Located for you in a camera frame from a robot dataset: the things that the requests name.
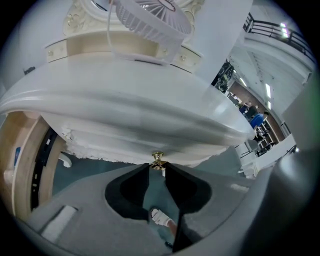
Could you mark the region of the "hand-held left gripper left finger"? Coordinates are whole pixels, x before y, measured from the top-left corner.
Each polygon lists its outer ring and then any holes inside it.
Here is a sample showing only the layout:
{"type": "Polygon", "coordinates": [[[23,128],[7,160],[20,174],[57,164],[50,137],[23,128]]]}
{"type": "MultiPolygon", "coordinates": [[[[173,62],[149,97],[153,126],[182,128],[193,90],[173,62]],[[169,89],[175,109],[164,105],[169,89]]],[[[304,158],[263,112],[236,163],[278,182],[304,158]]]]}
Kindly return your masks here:
{"type": "Polygon", "coordinates": [[[79,179],[37,207],[27,226],[43,242],[76,256],[168,256],[172,250],[143,208],[149,165],[79,179]]]}

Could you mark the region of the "white dressing table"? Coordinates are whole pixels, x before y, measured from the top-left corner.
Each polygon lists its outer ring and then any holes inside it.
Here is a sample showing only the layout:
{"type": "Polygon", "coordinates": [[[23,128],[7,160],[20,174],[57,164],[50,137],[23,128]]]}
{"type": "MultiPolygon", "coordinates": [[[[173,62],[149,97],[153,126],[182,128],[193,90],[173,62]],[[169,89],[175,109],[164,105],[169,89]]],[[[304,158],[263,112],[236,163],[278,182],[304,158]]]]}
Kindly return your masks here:
{"type": "Polygon", "coordinates": [[[238,108],[196,75],[79,46],[4,94],[0,114],[14,112],[40,115],[57,134],[65,121],[76,119],[227,148],[255,135],[238,108]]]}

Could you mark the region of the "person's left shoe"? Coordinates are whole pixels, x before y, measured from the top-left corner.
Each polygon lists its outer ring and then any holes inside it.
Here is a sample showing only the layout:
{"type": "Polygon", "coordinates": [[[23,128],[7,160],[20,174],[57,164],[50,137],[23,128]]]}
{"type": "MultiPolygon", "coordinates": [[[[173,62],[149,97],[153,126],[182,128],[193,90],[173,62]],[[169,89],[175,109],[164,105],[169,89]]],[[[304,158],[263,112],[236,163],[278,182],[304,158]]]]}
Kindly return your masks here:
{"type": "Polygon", "coordinates": [[[163,211],[161,211],[156,207],[151,209],[150,218],[156,225],[160,225],[164,227],[169,227],[169,223],[173,221],[163,211]]]}

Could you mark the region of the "white round desk fan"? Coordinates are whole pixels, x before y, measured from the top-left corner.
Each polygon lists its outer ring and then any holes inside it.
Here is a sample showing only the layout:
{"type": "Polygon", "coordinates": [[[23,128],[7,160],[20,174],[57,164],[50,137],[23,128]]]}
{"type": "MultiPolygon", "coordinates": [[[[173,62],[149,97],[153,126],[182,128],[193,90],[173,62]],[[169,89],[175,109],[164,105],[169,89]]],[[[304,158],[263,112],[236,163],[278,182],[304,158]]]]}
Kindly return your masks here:
{"type": "Polygon", "coordinates": [[[192,34],[192,25],[187,15],[174,0],[109,0],[109,7],[113,6],[116,17],[125,28],[166,49],[166,54],[160,58],[117,51],[111,40],[111,12],[108,12],[107,42],[116,57],[167,66],[173,62],[183,42],[192,34]]]}

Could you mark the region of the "large white wooden drawer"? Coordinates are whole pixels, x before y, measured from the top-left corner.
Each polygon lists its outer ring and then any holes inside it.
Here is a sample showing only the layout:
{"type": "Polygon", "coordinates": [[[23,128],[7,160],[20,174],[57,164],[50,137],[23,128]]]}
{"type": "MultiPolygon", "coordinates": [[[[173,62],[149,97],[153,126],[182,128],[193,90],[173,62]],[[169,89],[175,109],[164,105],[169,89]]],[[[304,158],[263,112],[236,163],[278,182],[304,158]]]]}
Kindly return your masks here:
{"type": "Polygon", "coordinates": [[[143,164],[151,162],[152,153],[162,152],[164,160],[195,167],[227,146],[210,145],[165,135],[144,136],[137,132],[72,118],[65,121],[58,134],[65,140],[65,151],[77,158],[143,164]]]}

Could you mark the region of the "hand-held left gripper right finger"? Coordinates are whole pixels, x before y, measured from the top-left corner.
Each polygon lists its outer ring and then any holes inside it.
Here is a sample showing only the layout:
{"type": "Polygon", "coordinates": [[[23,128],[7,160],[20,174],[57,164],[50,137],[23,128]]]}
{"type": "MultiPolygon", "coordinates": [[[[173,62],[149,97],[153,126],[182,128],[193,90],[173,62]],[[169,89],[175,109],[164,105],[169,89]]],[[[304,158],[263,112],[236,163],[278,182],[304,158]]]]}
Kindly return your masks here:
{"type": "Polygon", "coordinates": [[[167,163],[165,185],[179,211],[172,249],[177,256],[218,231],[239,208],[253,181],[167,163]]]}

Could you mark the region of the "gold large drawer knob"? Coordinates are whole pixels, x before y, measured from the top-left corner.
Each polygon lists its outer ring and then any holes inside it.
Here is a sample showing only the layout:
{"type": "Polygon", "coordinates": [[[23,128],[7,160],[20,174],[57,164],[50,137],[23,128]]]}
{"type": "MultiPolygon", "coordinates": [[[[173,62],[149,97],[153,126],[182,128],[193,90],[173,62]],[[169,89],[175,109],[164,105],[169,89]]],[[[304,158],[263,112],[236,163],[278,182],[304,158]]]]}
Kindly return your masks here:
{"type": "Polygon", "coordinates": [[[164,153],[162,151],[156,151],[152,153],[154,161],[151,163],[150,167],[154,170],[165,171],[166,170],[166,161],[162,160],[164,153]]]}

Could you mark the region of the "black metal railing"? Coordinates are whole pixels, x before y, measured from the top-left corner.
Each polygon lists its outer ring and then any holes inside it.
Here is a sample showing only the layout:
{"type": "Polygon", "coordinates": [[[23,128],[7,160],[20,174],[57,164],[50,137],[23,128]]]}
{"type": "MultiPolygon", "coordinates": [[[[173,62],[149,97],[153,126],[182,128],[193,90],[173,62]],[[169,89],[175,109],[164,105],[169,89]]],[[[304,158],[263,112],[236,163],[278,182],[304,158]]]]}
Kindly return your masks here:
{"type": "Polygon", "coordinates": [[[313,52],[305,40],[305,37],[299,32],[286,27],[285,24],[276,24],[268,21],[256,20],[249,12],[245,19],[243,30],[246,33],[266,36],[296,49],[310,61],[316,63],[313,52]]]}

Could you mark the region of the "small white wooden drawer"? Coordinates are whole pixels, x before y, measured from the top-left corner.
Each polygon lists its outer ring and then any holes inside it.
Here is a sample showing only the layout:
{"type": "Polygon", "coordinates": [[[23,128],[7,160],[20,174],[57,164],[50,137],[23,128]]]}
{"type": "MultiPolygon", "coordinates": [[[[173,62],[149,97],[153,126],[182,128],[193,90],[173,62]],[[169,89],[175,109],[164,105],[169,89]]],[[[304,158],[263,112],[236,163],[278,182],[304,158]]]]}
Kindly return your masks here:
{"type": "Polygon", "coordinates": [[[26,221],[52,197],[65,141],[37,114],[5,116],[0,127],[0,199],[10,214],[26,221]]]}

